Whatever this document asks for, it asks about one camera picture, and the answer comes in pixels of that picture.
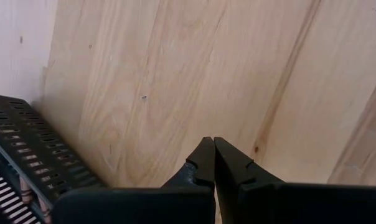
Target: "black vent panel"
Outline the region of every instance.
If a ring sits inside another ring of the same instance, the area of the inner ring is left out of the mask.
[[[0,96],[0,153],[50,209],[69,190],[105,186],[24,100]]]
[[[0,223],[40,224],[37,214],[21,200],[14,186],[0,173]]]

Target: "wood grain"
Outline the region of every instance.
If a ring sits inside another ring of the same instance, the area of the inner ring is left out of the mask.
[[[40,112],[88,163],[94,163],[94,158],[85,156],[84,148],[78,146],[78,127],[102,7],[102,1],[59,1],[44,97],[40,104]]]
[[[376,1],[322,1],[252,156],[284,180],[327,182],[375,86]]]
[[[329,183],[376,185],[376,89]]]
[[[0,0],[0,95],[43,95],[57,0]]]
[[[161,185],[204,135],[250,151],[311,1],[94,4],[59,2],[43,111],[127,187]]]

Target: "white wall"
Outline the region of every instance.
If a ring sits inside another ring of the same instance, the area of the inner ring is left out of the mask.
[[[58,0],[0,0],[0,95],[42,96]]]

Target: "black plastic object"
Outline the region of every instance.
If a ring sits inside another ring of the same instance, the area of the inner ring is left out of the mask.
[[[69,190],[105,186],[24,100],[0,96],[0,153],[49,208]]]
[[[0,224],[40,223],[37,213],[22,203],[17,189],[0,172]]]
[[[224,224],[376,223],[376,187],[285,183],[226,140],[214,142]]]
[[[71,191],[55,204],[53,223],[214,223],[214,158],[213,140],[203,138],[161,188]]]
[[[69,192],[53,221],[214,223],[214,174],[226,224],[376,223],[376,187],[285,183],[222,138],[204,138],[160,189]]]

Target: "wooden wall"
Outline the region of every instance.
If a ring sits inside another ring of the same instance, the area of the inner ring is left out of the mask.
[[[376,89],[329,183],[376,185]]]
[[[0,0],[0,95],[39,102],[57,0]]]
[[[287,181],[376,170],[350,138],[376,132],[376,0],[59,0],[49,65],[41,111],[114,186],[161,185],[203,136]]]

